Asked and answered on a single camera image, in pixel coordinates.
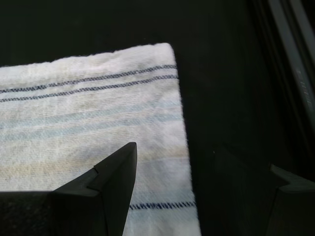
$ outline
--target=black surface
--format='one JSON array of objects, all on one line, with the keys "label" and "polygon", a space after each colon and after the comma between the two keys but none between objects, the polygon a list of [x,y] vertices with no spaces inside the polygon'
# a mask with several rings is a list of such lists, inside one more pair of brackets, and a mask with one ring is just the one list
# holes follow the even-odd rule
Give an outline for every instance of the black surface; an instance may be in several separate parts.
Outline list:
[{"label": "black surface", "polygon": [[225,142],[293,168],[245,0],[61,0],[0,8],[0,64],[168,42],[175,51],[203,235],[212,147]]}]

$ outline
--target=fabric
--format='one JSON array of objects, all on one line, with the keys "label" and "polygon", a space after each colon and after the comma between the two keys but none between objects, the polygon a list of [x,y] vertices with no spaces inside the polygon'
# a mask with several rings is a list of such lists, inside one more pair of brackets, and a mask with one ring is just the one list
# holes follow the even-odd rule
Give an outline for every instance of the fabric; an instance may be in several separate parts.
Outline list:
[{"label": "fabric", "polygon": [[126,236],[200,235],[168,44],[0,68],[0,190],[54,190],[137,142]]}]

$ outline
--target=dish towel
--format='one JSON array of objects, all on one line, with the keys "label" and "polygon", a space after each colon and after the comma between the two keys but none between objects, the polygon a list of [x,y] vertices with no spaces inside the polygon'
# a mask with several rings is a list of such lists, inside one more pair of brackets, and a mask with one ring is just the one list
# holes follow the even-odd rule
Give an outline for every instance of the dish towel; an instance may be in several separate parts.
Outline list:
[{"label": "dish towel", "polygon": [[198,236],[169,44],[0,68],[0,191],[54,190],[128,142],[125,236]]}]

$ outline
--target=navy blue stripe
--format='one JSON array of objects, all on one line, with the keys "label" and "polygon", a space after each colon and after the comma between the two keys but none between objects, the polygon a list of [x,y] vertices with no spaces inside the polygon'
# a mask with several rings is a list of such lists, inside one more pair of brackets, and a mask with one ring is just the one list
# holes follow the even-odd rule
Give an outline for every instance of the navy blue stripe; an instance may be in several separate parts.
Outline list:
[{"label": "navy blue stripe", "polygon": [[177,75],[161,75],[161,76],[155,76],[153,78],[146,79],[146,80],[139,80],[139,81],[128,82],[128,83],[125,83],[125,84],[116,84],[116,85],[106,85],[106,86],[99,86],[99,87],[79,88],[79,89],[66,91],[66,92],[57,92],[57,93],[44,94],[44,95],[39,95],[39,96],[31,96],[31,97],[3,98],[3,99],[0,99],[0,102],[38,100],[38,99],[43,99],[43,98],[47,98],[47,97],[67,96],[67,95],[80,93],[80,92],[87,92],[87,91],[98,91],[98,90],[104,90],[104,89],[124,88],[124,87],[133,86],[133,85],[148,84],[148,83],[151,83],[151,82],[156,81],[156,80],[177,79],[177,78],[178,78]]},{"label": "navy blue stripe", "polygon": [[80,80],[69,80],[69,81],[64,81],[64,82],[60,82],[60,83],[51,83],[51,84],[47,84],[47,85],[38,85],[38,86],[26,87],[26,88],[8,88],[8,89],[0,90],[0,93],[43,90],[43,89],[46,89],[49,87],[60,87],[60,86],[64,86],[64,85],[76,85],[78,83],[88,82],[88,81],[116,79],[116,78],[121,78],[121,77],[129,76],[129,75],[143,74],[143,73],[153,72],[156,70],[163,70],[163,69],[176,69],[176,65],[157,65],[157,66],[149,67],[149,68],[146,68],[143,70],[131,70],[131,71],[117,73],[117,74],[103,75],[103,76],[92,77],[92,78],[84,78],[84,79],[80,79]]},{"label": "navy blue stripe", "polygon": [[131,204],[130,210],[144,210],[144,209],[179,209],[185,207],[196,207],[195,202],[179,202],[179,203],[139,203]]}]

